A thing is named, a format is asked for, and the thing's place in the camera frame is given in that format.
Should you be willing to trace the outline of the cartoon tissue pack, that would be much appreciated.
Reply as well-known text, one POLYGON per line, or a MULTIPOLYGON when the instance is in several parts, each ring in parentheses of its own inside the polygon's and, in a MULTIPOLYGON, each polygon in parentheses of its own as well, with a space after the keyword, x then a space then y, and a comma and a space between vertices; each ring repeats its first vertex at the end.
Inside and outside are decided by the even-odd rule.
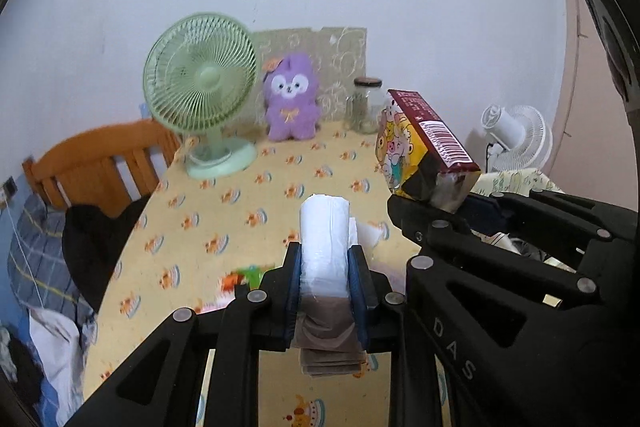
POLYGON ((387 91, 375 156, 390 193, 455 212, 480 166, 416 91, 387 91))

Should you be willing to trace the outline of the green sponge pack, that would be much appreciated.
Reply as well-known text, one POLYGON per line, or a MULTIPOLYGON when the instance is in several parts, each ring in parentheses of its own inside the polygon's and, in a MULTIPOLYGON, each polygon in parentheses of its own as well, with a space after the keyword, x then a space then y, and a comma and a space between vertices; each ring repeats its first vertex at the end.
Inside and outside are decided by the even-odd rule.
POLYGON ((274 265, 249 265, 248 267, 232 270, 220 279, 220 295, 233 297, 235 287, 246 285, 250 289, 257 289, 262 283, 264 274, 274 268, 274 265))

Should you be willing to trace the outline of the white folded towel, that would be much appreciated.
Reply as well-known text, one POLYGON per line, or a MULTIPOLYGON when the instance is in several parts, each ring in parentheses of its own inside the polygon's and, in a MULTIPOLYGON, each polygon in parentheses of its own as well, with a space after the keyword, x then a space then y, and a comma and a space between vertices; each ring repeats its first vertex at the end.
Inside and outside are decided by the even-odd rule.
POLYGON ((384 221, 361 222, 350 217, 348 222, 348 247, 360 246, 363 254, 368 258, 374 257, 374 251, 379 243, 387 241, 390 229, 384 221))

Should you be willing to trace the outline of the beige door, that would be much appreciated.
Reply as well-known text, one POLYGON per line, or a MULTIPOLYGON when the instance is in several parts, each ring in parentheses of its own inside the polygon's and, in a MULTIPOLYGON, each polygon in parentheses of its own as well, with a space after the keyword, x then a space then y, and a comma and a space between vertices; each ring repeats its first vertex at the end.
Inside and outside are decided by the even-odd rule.
MULTIPOLYGON (((626 7, 634 24, 639 0, 626 7)), ((626 103, 586 0, 565 0, 566 48, 554 144, 544 171, 567 193, 638 208, 637 155, 626 103)))

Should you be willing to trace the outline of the patterned storage box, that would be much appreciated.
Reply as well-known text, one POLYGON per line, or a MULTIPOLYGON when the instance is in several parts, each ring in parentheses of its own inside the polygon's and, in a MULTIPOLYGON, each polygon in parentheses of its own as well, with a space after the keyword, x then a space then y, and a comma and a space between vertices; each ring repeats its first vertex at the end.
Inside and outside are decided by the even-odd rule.
MULTIPOLYGON (((563 193, 561 187, 557 186, 546 174, 538 169, 526 168, 520 170, 504 170, 499 172, 483 173, 472 188, 471 194, 478 196, 496 196, 498 193, 498 203, 503 211, 503 218, 506 222, 512 220, 513 213, 518 211, 518 204, 529 198, 533 193, 549 191, 563 193)), ((545 265, 574 273, 562 261, 549 256, 537 246, 521 239, 518 234, 511 231, 510 225, 506 230, 500 228, 497 232, 480 232, 475 234, 484 242, 491 246, 497 246, 521 257, 544 262, 545 265)))

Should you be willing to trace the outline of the pile of clothes on bed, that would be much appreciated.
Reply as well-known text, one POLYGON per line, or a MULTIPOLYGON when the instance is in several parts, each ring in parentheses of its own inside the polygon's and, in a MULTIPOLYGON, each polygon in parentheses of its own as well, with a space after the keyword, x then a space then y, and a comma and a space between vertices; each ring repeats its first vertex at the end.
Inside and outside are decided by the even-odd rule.
POLYGON ((77 325, 30 308, 1 326, 1 407, 17 424, 63 426, 84 402, 84 373, 96 324, 77 325))

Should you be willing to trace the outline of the white standing fan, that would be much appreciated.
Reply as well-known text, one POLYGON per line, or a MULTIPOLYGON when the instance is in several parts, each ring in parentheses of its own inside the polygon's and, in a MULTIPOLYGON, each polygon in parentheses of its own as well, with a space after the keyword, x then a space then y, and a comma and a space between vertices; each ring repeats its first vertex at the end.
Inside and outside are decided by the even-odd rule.
POLYGON ((552 131, 535 107, 491 104, 485 108, 480 123, 490 138, 488 172, 541 170, 547 164, 552 152, 552 131))

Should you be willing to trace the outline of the glass jar with lid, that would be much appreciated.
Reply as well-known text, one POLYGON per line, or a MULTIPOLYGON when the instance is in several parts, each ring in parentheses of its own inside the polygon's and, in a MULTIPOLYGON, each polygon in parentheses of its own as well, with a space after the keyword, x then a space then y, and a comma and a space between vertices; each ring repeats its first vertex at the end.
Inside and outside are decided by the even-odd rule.
POLYGON ((378 132, 378 120, 385 105, 383 81, 374 77, 357 77, 346 100, 346 126, 360 134, 378 132))

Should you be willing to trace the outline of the yellow patterned tablecloth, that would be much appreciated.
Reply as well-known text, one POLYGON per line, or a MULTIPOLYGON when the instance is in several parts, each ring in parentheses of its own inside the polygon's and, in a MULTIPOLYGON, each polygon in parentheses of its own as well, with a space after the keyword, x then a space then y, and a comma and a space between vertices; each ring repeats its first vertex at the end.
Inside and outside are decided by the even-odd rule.
MULTIPOLYGON (((88 400, 170 312, 228 303, 220 279, 249 265, 280 267, 299 239, 299 207, 312 194, 341 196, 361 222, 384 221, 387 241, 372 268, 402 291, 406 262, 419 252, 390 223, 375 135, 325 122, 311 141, 256 140, 258 157, 240 173, 191 179, 178 155, 134 226, 108 282, 88 350, 88 400)), ((304 375, 297 350, 261 353, 259 426, 387 426, 390 355, 369 355, 356 376, 304 375)))

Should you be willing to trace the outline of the black garment on chair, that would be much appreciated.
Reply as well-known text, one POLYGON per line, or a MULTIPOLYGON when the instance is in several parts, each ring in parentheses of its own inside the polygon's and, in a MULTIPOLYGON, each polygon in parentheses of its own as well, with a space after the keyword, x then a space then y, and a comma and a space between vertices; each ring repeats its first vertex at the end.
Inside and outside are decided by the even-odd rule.
POLYGON ((91 309, 98 313, 108 282, 129 235, 149 202, 143 196, 108 217, 95 205, 73 205, 65 211, 62 253, 70 277, 91 309))

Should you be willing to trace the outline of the blue plaid pillow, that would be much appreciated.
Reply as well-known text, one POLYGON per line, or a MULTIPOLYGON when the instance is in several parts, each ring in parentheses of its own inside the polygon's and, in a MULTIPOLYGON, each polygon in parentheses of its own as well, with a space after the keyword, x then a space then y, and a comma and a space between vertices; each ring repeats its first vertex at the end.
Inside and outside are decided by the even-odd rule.
POLYGON ((30 195, 15 221, 8 277, 20 305, 58 312, 80 327, 92 319, 93 311, 63 257, 64 223, 63 211, 47 206, 38 194, 30 195))

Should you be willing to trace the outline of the purple plush toy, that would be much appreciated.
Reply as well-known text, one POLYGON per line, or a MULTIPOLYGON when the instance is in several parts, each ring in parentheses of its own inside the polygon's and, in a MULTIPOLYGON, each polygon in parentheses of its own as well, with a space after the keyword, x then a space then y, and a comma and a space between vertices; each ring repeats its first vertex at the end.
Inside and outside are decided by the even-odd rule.
POLYGON ((319 80, 307 53, 274 58, 264 66, 262 94, 268 138, 273 142, 314 139, 321 109, 319 80))

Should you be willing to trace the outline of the green desk fan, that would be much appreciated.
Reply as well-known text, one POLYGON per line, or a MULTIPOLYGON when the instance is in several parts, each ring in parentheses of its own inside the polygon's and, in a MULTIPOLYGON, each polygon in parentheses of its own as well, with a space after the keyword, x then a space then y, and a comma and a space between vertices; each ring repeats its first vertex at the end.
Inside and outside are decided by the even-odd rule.
POLYGON ((252 142, 225 138, 222 127, 250 98, 257 71, 252 35, 224 14, 187 16, 153 44, 143 67, 145 103, 165 128, 195 141, 184 161, 191 178, 231 176, 256 159, 252 142))

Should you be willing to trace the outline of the patterned board against wall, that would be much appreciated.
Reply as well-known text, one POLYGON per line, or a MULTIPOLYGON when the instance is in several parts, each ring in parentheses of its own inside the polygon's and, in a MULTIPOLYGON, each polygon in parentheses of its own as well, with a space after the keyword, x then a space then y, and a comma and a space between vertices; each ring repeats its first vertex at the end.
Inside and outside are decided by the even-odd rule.
POLYGON ((321 109, 319 124, 345 116, 352 80, 366 75, 367 31, 363 28, 267 30, 256 32, 253 41, 258 58, 257 79, 239 115, 232 119, 232 128, 262 126, 268 131, 262 94, 264 66, 274 58, 291 53, 307 53, 311 58, 320 83, 317 95, 321 109))

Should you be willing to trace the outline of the wall power socket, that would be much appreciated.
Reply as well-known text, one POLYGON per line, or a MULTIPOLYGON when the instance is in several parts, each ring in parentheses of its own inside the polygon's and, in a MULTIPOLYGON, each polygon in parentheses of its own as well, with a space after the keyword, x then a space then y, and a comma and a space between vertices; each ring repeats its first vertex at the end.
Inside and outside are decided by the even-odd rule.
POLYGON ((9 202, 17 192, 17 185, 13 176, 9 176, 6 181, 1 184, 1 202, 9 202))

